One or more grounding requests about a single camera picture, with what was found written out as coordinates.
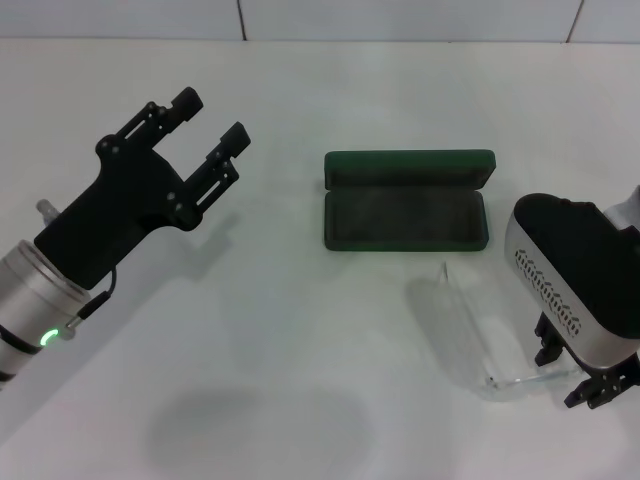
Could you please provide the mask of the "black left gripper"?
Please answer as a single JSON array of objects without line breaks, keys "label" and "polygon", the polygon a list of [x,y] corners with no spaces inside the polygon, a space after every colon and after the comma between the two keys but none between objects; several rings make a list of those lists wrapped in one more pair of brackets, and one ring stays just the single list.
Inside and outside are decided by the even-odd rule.
[{"label": "black left gripper", "polygon": [[98,177],[34,240],[64,277],[94,288],[154,230],[195,229],[201,214],[239,179],[232,160],[251,143],[240,122],[185,182],[154,151],[202,108],[197,92],[187,87],[169,106],[148,102],[118,135],[98,143]]}]

